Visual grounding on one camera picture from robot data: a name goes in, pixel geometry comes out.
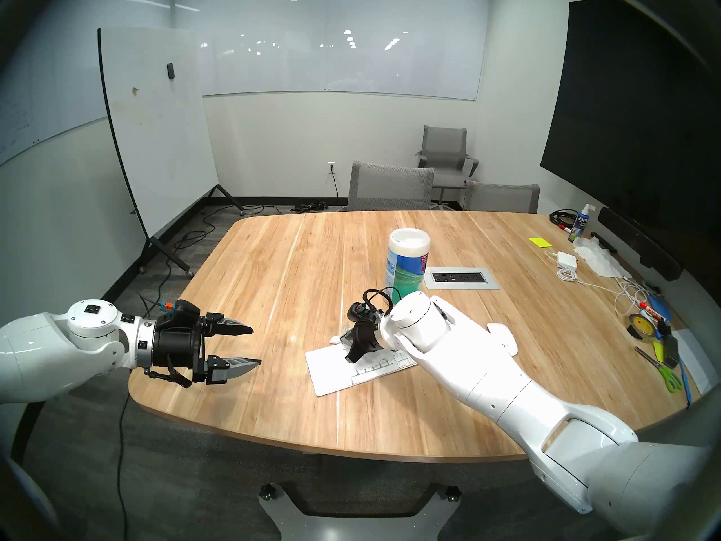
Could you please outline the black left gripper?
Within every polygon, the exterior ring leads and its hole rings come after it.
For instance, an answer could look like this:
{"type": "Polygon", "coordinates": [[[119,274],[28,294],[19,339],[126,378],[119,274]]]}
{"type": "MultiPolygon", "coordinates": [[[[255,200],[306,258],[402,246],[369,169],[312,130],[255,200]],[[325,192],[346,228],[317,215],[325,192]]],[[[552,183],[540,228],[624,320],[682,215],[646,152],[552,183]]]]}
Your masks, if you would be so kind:
{"type": "Polygon", "coordinates": [[[221,358],[216,355],[209,355],[205,359],[204,337],[253,333],[252,327],[224,314],[207,314],[197,318],[160,317],[153,333],[152,366],[166,367],[169,371],[167,374],[152,371],[152,378],[175,384],[226,384],[228,380],[250,372],[262,361],[243,357],[221,358]]]}

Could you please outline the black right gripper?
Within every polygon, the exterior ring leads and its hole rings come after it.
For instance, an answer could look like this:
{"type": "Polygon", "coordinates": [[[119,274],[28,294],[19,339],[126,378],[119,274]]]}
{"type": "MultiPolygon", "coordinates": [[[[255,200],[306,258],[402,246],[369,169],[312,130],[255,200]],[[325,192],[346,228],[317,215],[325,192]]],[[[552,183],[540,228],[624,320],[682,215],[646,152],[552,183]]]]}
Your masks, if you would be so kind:
{"type": "Polygon", "coordinates": [[[345,330],[341,336],[342,344],[347,349],[345,360],[357,363],[366,353],[390,349],[390,319],[377,321],[359,320],[352,328],[345,330]]]}

